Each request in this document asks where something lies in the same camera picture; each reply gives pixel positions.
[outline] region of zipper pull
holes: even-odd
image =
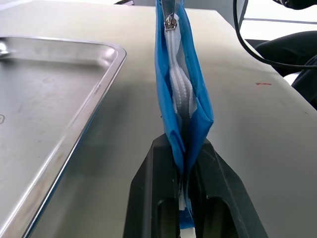
[[[165,31],[176,28],[177,20],[174,18],[176,0],[161,0],[164,15]]]

